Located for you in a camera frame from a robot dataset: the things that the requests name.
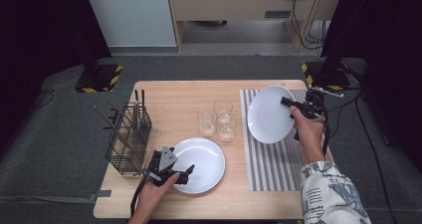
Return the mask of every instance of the striped placemat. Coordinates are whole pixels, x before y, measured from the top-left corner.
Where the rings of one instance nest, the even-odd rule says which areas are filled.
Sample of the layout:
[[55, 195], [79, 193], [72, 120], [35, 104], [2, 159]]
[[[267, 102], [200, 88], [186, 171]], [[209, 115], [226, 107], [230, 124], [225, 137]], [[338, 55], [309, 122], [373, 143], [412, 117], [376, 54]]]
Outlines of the striped placemat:
[[[296, 130], [281, 141], [265, 144], [257, 141], [249, 132], [247, 116], [249, 105], [258, 90], [241, 90], [242, 123], [245, 140], [248, 184], [251, 191], [298, 191], [301, 184], [302, 161]], [[304, 102], [307, 91], [290, 90], [297, 102]]]

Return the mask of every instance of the wall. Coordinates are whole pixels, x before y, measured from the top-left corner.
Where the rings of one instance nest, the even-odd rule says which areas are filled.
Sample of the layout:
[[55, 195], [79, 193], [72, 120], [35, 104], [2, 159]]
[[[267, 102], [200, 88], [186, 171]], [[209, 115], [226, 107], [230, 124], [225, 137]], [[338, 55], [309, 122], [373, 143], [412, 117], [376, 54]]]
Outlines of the wall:
[[109, 47], [176, 47], [168, 0], [90, 0]]

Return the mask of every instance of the black wire rack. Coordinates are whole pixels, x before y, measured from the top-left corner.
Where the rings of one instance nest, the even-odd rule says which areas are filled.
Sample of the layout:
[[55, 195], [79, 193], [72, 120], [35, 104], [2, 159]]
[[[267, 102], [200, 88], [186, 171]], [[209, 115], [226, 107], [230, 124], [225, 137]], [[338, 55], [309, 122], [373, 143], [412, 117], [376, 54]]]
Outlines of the black wire rack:
[[95, 110], [108, 122], [111, 133], [108, 138], [108, 151], [105, 158], [120, 174], [141, 173], [151, 119], [143, 103], [126, 103], [120, 111], [111, 104], [114, 115], [107, 116], [95, 106]]

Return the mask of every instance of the wooden tabletop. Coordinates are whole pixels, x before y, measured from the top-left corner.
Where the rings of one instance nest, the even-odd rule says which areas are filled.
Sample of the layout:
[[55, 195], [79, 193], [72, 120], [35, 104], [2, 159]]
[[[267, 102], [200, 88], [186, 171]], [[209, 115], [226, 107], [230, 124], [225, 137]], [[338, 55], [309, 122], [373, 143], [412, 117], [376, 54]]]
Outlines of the wooden tabletop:
[[[299, 80], [264, 81], [149, 81], [134, 88], [145, 91], [145, 106], [152, 120], [147, 144], [149, 155], [163, 145], [175, 146], [180, 141], [199, 137], [196, 114], [212, 110], [214, 101], [229, 100], [233, 114], [241, 119], [240, 90], [259, 90], [279, 85], [287, 89], [305, 90]], [[302, 219], [302, 203], [298, 191], [250, 191], [243, 125], [238, 121], [232, 141], [224, 142], [217, 135], [208, 139], [217, 143], [226, 159], [220, 182], [201, 194], [184, 194], [170, 190], [152, 219]], [[139, 183], [139, 176], [120, 175], [109, 165], [101, 190], [111, 190], [110, 197], [99, 197], [94, 209], [97, 218], [129, 218], [130, 201]]]

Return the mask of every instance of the patterned sleeve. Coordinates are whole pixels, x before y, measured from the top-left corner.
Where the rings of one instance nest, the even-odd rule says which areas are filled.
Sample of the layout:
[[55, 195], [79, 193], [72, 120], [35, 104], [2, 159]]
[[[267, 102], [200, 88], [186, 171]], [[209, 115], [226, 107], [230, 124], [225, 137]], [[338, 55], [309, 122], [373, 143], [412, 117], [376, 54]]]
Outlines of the patterned sleeve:
[[306, 164], [302, 181], [305, 223], [370, 223], [356, 188], [335, 164], [329, 161]]

